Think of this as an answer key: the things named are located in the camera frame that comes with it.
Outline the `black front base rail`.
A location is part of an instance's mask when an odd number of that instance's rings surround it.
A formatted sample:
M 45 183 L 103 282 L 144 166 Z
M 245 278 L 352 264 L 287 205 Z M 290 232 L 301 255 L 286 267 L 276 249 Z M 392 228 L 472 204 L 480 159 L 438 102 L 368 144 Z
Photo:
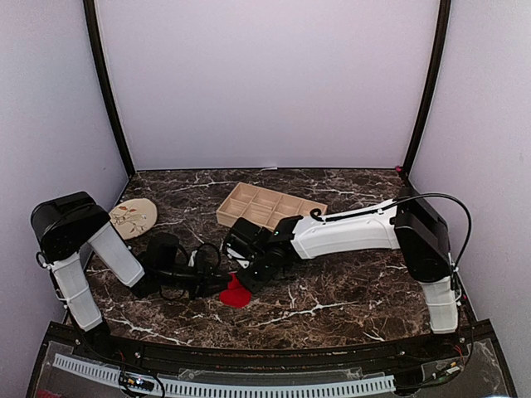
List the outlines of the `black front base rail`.
M 361 367 L 365 371 L 406 373 L 420 376 L 421 365 L 440 365 L 451 358 L 463 358 L 474 372 L 489 374 L 507 369 L 500 344 L 490 321 L 464 327 L 449 335 L 421 335 L 390 342 L 315 349 L 221 349 L 185 347 L 110 337 L 110 343 L 124 357 L 127 368 L 142 368 L 173 374 L 185 367 L 237 372 L 272 373 L 317 371 Z

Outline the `right black frame post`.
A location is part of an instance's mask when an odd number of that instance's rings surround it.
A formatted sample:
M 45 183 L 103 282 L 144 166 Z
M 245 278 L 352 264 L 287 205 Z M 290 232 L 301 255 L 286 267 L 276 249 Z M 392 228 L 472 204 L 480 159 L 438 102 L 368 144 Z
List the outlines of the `right black frame post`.
M 426 81 L 422 91 L 416 121 L 412 130 L 412 136 L 407 148 L 406 156 L 401 166 L 401 175 L 404 180 L 408 179 L 409 175 L 411 174 L 428 120 L 431 103 L 436 91 L 436 83 L 441 68 L 441 61 L 446 44 L 446 34 L 450 21 L 451 3 L 451 0 L 439 1 L 436 29 L 433 45 L 431 48 L 431 57 L 426 73 Z

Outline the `circuit board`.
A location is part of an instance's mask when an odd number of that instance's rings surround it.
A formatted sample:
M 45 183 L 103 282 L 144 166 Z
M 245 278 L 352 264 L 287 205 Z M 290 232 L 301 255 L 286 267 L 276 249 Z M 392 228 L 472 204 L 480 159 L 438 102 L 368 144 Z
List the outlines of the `circuit board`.
M 445 365 L 442 369 L 436 370 L 431 375 L 433 380 L 438 380 L 442 377 L 453 375 L 459 371 L 462 371 L 462 365 L 458 362 L 451 362 Z
M 121 372 L 118 383 L 121 387 L 132 391 L 152 391 L 154 389 L 154 383 L 152 381 L 129 372 Z

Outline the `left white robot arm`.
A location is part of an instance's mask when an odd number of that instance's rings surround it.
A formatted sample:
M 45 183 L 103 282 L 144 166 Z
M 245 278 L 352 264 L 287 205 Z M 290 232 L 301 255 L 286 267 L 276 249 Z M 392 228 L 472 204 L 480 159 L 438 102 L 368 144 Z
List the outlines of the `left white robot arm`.
M 105 320 L 90 291 L 80 260 L 88 245 L 104 265 L 134 297 L 143 299 L 164 287 L 181 290 L 190 299 L 218 294 L 231 282 L 220 269 L 209 264 L 199 250 L 186 253 L 179 239 L 157 234 L 146 251 L 135 256 L 111 223 L 110 215 L 87 192 L 77 192 L 35 207 L 30 218 L 39 244 L 36 259 L 47 269 L 73 323 L 85 336 L 85 349 L 100 362 L 117 354 L 117 344 L 101 328 Z

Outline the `left circuit board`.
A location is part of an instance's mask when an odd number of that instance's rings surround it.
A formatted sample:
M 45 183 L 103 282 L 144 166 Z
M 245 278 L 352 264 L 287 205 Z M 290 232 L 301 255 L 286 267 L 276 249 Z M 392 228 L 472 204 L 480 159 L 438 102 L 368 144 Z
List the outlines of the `left circuit board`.
M 121 387 L 132 391 L 152 391 L 154 389 L 154 383 L 152 381 L 129 372 L 121 372 L 118 383 Z

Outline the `red sock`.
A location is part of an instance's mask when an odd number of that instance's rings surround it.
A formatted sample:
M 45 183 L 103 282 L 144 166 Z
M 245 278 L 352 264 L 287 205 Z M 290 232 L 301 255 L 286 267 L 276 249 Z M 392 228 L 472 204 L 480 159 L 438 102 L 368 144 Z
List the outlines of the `red sock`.
M 252 298 L 252 292 L 246 289 L 235 273 L 231 273 L 231 280 L 227 288 L 220 292 L 219 299 L 222 303 L 232 308 L 244 308 Z

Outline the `wooden compartment tray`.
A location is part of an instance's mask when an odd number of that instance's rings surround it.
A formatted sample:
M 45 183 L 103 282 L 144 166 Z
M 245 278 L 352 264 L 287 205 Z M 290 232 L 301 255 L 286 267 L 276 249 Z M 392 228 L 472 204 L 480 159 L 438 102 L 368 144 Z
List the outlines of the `wooden compartment tray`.
M 316 201 L 294 197 L 239 182 L 217 209 L 217 222 L 232 227 L 240 217 L 258 226 L 274 230 L 278 222 L 289 216 L 308 216 L 313 209 L 323 214 L 328 206 Z

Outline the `right circuit board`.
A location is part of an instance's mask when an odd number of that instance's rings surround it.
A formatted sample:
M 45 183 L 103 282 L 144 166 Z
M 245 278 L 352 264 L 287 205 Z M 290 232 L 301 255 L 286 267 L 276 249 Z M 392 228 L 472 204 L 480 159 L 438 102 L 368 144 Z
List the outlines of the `right circuit board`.
M 436 370 L 431 375 L 433 380 L 438 380 L 442 377 L 453 375 L 459 371 L 462 371 L 462 365 L 458 362 L 451 362 L 445 365 L 442 369 Z

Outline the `left black frame post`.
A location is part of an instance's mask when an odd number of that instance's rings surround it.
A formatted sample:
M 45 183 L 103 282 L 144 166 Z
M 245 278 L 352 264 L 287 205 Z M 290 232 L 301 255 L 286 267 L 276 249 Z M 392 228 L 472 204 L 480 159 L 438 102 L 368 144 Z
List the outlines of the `left black frame post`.
M 115 102 L 114 92 L 106 64 L 103 41 L 100 34 L 100 26 L 96 10 L 96 1 L 83 0 L 86 30 L 89 36 L 90 49 L 95 66 L 95 72 L 100 86 L 100 93 L 104 101 L 105 111 L 110 122 L 114 142 L 119 151 L 120 160 L 128 179 L 136 173 L 134 162 L 131 157 L 122 124 L 119 119 L 119 111 Z

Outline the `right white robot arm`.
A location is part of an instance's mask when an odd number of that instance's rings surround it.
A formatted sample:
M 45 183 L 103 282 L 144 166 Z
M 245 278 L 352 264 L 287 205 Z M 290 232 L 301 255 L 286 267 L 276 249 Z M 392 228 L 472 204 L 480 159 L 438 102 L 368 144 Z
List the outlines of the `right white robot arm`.
M 333 215 L 313 209 L 307 216 L 284 217 L 272 231 L 240 217 L 223 250 L 244 265 L 236 277 L 253 294 L 295 262 L 358 250 L 400 250 L 430 314 L 433 334 L 424 340 L 423 351 L 440 360 L 455 346 L 460 257 L 451 253 L 448 225 L 430 205 L 432 197 L 406 187 L 397 198 L 363 209 Z

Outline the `black frame post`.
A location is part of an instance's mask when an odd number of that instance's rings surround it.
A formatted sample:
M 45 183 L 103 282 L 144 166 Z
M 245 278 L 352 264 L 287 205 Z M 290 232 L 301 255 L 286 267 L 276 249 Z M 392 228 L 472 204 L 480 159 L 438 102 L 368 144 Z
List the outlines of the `black frame post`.
M 416 121 L 412 130 L 412 136 L 407 148 L 406 156 L 401 166 L 401 175 L 404 180 L 408 179 L 409 175 L 411 174 L 428 120 L 431 103 L 436 91 L 436 83 L 441 68 L 441 61 L 446 44 L 446 34 L 450 21 L 451 3 L 451 0 L 439 1 L 436 29 L 433 45 L 431 48 L 431 57 L 426 73 L 426 81 L 422 91 Z
M 105 111 L 110 122 L 114 142 L 119 151 L 120 160 L 128 179 L 136 173 L 134 162 L 131 157 L 122 124 L 119 119 L 119 111 L 115 102 L 114 92 L 106 64 L 103 41 L 100 34 L 100 26 L 96 10 L 96 1 L 83 0 L 86 30 L 89 36 L 90 49 L 95 66 L 95 72 L 100 86 L 100 93 L 104 101 Z

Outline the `round wooden plate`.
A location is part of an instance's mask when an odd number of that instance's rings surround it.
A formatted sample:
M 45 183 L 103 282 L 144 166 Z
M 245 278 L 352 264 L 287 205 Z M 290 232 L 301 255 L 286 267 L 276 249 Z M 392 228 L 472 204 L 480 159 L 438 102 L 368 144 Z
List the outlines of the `round wooden plate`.
M 110 211 L 110 221 L 124 240 L 143 235 L 158 219 L 156 205 L 147 198 L 123 201 Z

